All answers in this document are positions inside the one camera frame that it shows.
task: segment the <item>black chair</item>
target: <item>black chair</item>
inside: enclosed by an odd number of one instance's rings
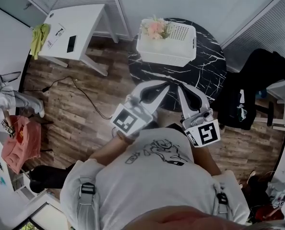
[[[256,49],[249,56],[240,73],[228,73],[222,91],[211,107],[218,111],[218,122],[222,125],[250,130],[256,117],[256,111],[268,114],[267,125],[273,123],[273,103],[269,108],[255,105],[257,91],[266,89],[271,84],[285,80],[285,58],[277,52]],[[244,109],[246,118],[239,121],[238,106],[240,90],[244,90]]]

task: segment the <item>wooden floor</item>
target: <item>wooden floor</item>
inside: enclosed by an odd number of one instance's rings
[[[111,39],[93,37],[87,54],[108,67],[108,77],[79,61],[70,60],[69,66],[63,68],[42,58],[31,60],[24,89],[41,90],[55,80],[72,76],[99,110],[110,117],[135,87],[129,73],[127,47],[127,42],[114,44]],[[55,83],[46,93],[25,93],[44,100],[45,119],[54,122],[43,129],[42,142],[42,149],[53,151],[42,153],[40,159],[28,160],[25,163],[28,169],[40,164],[66,168],[77,160],[86,159],[112,138],[109,120],[101,118],[71,79]],[[158,113],[163,127],[180,121],[180,113],[162,109]],[[275,115],[278,117],[280,113],[275,105]],[[232,170],[238,179],[246,179],[252,170],[257,174],[273,171],[284,135],[283,131],[273,130],[264,123],[254,123],[250,131],[227,127],[221,141],[209,148],[220,169]]]

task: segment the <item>white t-shirt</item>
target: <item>white t-shirt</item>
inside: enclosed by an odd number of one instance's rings
[[[80,177],[95,179],[100,198],[97,215],[102,230],[120,230],[141,214],[165,206],[192,206],[217,215],[215,185],[218,188],[219,183],[194,164],[189,140],[174,129],[141,131],[126,152],[107,167],[96,160],[78,161],[60,195],[64,212],[74,225],[78,218],[78,199],[73,195],[79,190],[80,183],[74,179]],[[239,187],[236,190],[242,195]],[[248,216],[244,213],[247,206],[239,207],[238,201],[243,204],[244,198],[232,198],[228,196],[233,217],[235,215],[235,221],[243,222]]]

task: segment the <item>white basket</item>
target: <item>white basket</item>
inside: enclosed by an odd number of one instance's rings
[[[142,24],[148,25],[152,21],[144,19]],[[166,39],[151,39],[139,31],[136,49],[143,61],[183,67],[196,58],[195,27],[170,22],[167,32],[170,35]]]

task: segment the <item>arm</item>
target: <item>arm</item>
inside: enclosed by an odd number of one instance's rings
[[[89,158],[95,159],[98,163],[107,166],[118,156],[123,154],[127,147],[133,142],[134,140],[125,137],[118,131],[114,138],[112,138],[104,147],[95,151]]]
[[[211,176],[221,174],[207,147],[195,148],[191,143],[190,145],[195,164],[204,168]]]

